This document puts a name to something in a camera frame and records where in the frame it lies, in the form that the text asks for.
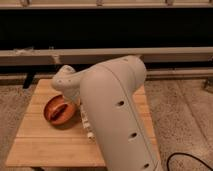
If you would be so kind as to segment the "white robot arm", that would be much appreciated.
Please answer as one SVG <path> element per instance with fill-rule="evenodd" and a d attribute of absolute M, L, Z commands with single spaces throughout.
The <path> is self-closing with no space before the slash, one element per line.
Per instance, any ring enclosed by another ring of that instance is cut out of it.
<path fill-rule="evenodd" d="M 145 79 L 138 55 L 80 72 L 65 65 L 53 76 L 55 90 L 83 105 L 108 171 L 163 171 L 133 100 Z"/>

